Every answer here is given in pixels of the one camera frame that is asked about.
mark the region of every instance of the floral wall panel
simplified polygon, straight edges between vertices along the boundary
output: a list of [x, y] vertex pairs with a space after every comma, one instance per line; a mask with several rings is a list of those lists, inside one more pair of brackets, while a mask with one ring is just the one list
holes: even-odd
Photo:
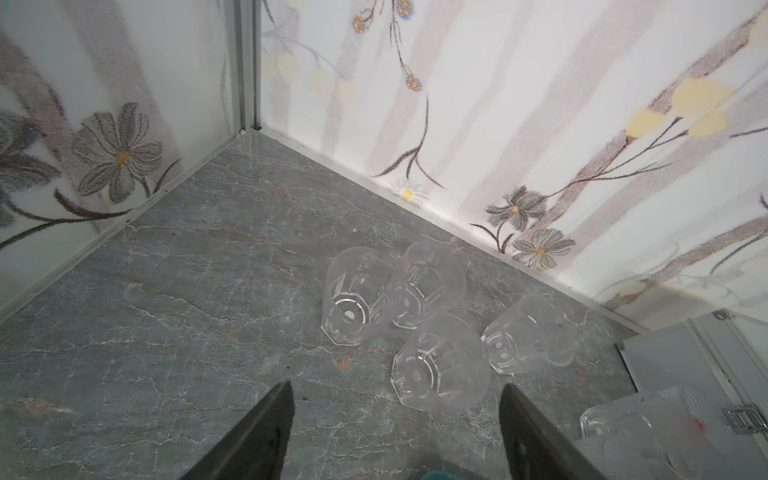
[[0, 308], [233, 133], [222, 2], [0, 7]]
[[766, 7], [262, 0], [263, 122], [637, 323], [768, 321]]

